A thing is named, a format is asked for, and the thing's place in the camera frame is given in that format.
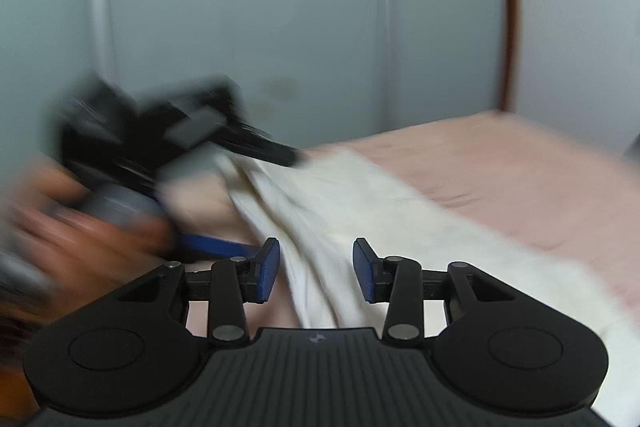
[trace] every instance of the human hand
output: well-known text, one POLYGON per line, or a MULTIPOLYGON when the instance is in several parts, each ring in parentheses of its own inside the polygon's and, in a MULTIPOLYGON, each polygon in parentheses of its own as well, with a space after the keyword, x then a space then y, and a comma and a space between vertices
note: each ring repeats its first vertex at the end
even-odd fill
POLYGON ((31 264, 55 284, 43 322, 66 315, 156 267, 171 247, 171 227, 145 216, 121 229, 82 212, 63 209, 56 218, 41 210, 51 201, 69 204, 86 194, 72 175, 52 160, 39 162, 13 198, 10 222, 31 264))

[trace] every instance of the mattress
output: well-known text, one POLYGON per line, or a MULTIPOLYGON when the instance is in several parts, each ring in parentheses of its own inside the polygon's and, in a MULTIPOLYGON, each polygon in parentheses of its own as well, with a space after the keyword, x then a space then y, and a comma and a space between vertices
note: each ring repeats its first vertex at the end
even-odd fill
MULTIPOLYGON (((441 206, 545 255, 590 266, 640 323, 640 174, 634 166, 500 112, 341 145, 441 206)), ((326 154, 333 147, 309 154, 326 154)), ((180 181, 165 191, 188 230, 256 243, 215 174, 180 181)), ((203 305, 194 306, 188 322, 197 334, 204 334, 203 305)), ((283 275, 270 301, 247 305, 246 312, 254 331, 298 325, 283 275)))

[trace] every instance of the white towel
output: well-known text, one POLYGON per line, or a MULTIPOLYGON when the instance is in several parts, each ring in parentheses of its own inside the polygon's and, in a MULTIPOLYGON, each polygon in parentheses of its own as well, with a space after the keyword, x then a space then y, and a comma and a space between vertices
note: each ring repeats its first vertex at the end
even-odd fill
MULTIPOLYGON (((364 301, 351 266, 365 237, 379 257, 424 269, 466 261, 590 327, 609 351, 594 409, 615 427, 640 423, 640 331, 590 270, 532 251, 429 201, 348 150, 297 169, 237 157, 220 162, 229 195, 257 237, 280 241, 295 309, 305 328, 371 326, 386 305, 364 301)), ((425 334, 446 325, 425 302, 425 334)))

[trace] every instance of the black gripper base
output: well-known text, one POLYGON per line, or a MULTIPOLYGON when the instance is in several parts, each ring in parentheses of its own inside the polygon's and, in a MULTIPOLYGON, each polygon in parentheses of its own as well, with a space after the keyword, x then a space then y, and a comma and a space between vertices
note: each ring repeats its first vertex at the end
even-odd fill
POLYGON ((441 383, 417 349, 372 329, 264 329, 215 352, 180 396, 143 413, 83 419, 45 409, 31 427, 605 427, 591 410, 559 417, 500 415, 441 383))

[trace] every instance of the logo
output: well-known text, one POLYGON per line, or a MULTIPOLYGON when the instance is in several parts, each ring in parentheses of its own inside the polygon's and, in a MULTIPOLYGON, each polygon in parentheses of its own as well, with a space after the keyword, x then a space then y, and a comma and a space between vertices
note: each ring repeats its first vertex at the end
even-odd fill
POLYGON ((316 333, 316 336, 309 337, 309 341, 313 342, 314 344, 320 344, 325 340, 326 340, 326 336, 324 336, 322 333, 316 333))

